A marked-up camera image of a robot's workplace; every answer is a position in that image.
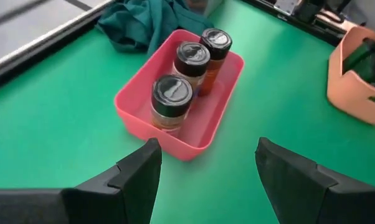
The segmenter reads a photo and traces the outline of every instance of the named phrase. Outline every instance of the green tabletop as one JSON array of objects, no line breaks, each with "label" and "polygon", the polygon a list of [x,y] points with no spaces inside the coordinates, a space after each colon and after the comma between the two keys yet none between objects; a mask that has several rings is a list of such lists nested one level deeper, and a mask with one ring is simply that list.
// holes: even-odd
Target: green tabletop
[{"label": "green tabletop", "polygon": [[[261,136],[375,185],[375,127],[326,99],[333,47],[240,1],[212,20],[245,70],[208,150],[164,153],[152,222],[277,223],[255,166]],[[139,148],[113,97],[145,60],[92,30],[2,87],[0,188],[72,187]]]}]

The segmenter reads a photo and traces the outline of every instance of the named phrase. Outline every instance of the gray floor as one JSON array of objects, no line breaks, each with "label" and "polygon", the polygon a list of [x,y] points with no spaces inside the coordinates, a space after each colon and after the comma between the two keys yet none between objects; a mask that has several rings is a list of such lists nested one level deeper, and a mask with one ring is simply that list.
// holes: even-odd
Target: gray floor
[{"label": "gray floor", "polygon": [[[0,15],[31,0],[0,0]],[[103,0],[82,0],[95,7]],[[63,0],[51,0],[0,25],[0,58],[83,13]]]},{"label": "gray floor", "polygon": [[[31,0],[0,0],[0,15],[29,1]],[[95,7],[104,0],[80,1]],[[368,26],[375,29],[375,0],[353,0],[353,2],[368,18]],[[0,58],[81,13],[83,13],[81,9],[64,0],[51,0],[0,25]]]},{"label": "gray floor", "polygon": [[102,3],[103,0],[80,0],[80,2],[83,2],[87,4],[88,6],[95,7],[98,4]]}]

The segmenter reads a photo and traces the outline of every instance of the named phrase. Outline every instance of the glass jar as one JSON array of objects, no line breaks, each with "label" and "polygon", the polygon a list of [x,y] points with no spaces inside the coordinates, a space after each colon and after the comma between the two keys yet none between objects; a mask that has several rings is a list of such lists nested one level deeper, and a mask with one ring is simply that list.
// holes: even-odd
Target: glass jar
[{"label": "glass jar", "polygon": [[202,44],[182,42],[176,49],[172,74],[185,78],[192,85],[193,98],[199,93],[209,61],[210,52]]},{"label": "glass jar", "polygon": [[199,96],[206,96],[211,92],[219,70],[225,62],[225,58],[232,46],[232,38],[220,29],[210,28],[202,33],[200,43],[206,46],[211,56],[206,77],[199,91]]},{"label": "glass jar", "polygon": [[154,127],[177,137],[192,102],[191,84],[182,77],[164,75],[153,84],[151,114]]}]

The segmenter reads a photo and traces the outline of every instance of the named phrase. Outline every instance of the metal frame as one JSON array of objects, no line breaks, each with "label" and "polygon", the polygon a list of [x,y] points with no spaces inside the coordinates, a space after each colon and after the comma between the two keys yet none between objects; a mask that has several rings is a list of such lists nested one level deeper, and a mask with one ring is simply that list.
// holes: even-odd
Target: metal frame
[{"label": "metal frame", "polygon": [[308,32],[317,38],[324,40],[325,42],[337,46],[341,39],[344,37],[346,30],[340,29],[339,27],[331,26],[331,24],[321,17],[317,17],[313,24],[307,24],[298,20],[294,16],[288,16],[281,11],[274,8],[272,3],[265,0],[243,0],[265,12],[301,29]]},{"label": "metal frame", "polygon": [[112,2],[113,0],[107,0],[99,4],[0,58],[0,86],[88,32]]}]

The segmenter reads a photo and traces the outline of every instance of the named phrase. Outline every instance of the black jar lid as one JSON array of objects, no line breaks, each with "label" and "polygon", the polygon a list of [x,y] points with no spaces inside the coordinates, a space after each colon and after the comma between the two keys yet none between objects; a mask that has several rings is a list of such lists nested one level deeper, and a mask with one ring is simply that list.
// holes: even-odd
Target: black jar lid
[{"label": "black jar lid", "polygon": [[176,49],[175,68],[185,76],[199,77],[210,61],[208,49],[197,42],[182,42]]},{"label": "black jar lid", "polygon": [[164,75],[153,84],[151,104],[160,115],[176,118],[188,111],[192,97],[192,85],[186,79]]},{"label": "black jar lid", "polygon": [[232,46],[232,38],[228,33],[220,29],[209,28],[202,33],[200,44],[208,48],[211,59],[222,60],[226,58]]}]

